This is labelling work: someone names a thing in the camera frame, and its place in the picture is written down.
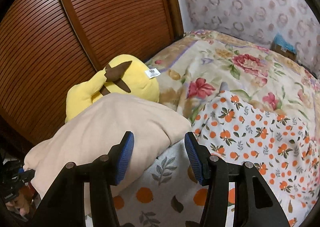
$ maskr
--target metal rivet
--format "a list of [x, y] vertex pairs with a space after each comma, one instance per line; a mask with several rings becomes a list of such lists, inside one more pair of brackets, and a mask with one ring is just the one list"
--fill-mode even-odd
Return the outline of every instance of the metal rivet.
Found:
[[246, 162], [245, 164], [244, 164], [247, 168], [253, 168], [253, 164], [251, 163], [251, 162]]
[[216, 155], [212, 155], [212, 156], [210, 156], [210, 160], [213, 162], [217, 162], [219, 160], [219, 157]]
[[109, 159], [109, 156], [108, 155], [102, 155], [102, 156], [100, 156], [100, 160], [101, 161], [107, 161]]
[[66, 168], [73, 168], [73, 162], [68, 162], [67, 164], [66, 164]]

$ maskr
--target clamp jaw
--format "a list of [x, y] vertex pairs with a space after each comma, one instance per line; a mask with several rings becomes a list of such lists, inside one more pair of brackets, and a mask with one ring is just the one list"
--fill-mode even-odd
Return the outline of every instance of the clamp jaw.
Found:
[[229, 182], [236, 184], [233, 227], [289, 227], [278, 200], [251, 162], [226, 163], [200, 145], [192, 132], [185, 135], [185, 147], [195, 178], [209, 186], [200, 227], [225, 227]]
[[110, 185], [124, 178], [134, 145], [127, 131], [121, 143], [92, 163], [77, 166], [68, 162], [42, 199], [30, 227], [85, 227], [84, 183], [90, 183], [91, 214], [94, 227], [119, 227]]

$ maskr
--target beige pillow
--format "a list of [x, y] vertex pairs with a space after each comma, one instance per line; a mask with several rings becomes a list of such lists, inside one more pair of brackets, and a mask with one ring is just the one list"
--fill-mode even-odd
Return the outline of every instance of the beige pillow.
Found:
[[[25, 157], [24, 169], [34, 169], [31, 181], [40, 194], [69, 162], [91, 163], [118, 144], [126, 131], [134, 134], [134, 148], [124, 180], [111, 187], [113, 196], [139, 178], [165, 149], [184, 138], [190, 122], [170, 108], [131, 95], [111, 93], [62, 126], [49, 140], [36, 145]], [[90, 213], [85, 185], [85, 213]]]

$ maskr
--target floral comforter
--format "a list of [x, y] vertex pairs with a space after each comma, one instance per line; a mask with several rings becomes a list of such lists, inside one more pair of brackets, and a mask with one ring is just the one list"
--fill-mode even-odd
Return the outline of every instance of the floral comforter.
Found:
[[210, 30], [190, 32], [147, 62], [162, 74], [160, 103], [192, 123], [222, 81], [254, 108], [304, 120], [320, 140], [320, 83], [290, 59]]

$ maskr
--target yellow plush toy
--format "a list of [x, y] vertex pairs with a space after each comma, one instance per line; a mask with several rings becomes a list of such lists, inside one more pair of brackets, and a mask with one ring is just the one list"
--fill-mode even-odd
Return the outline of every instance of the yellow plush toy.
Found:
[[146, 75], [149, 68], [131, 55], [112, 59], [105, 69], [89, 81], [73, 86], [67, 94], [67, 123], [92, 103], [108, 93], [132, 94], [145, 100], [159, 102], [159, 84]]

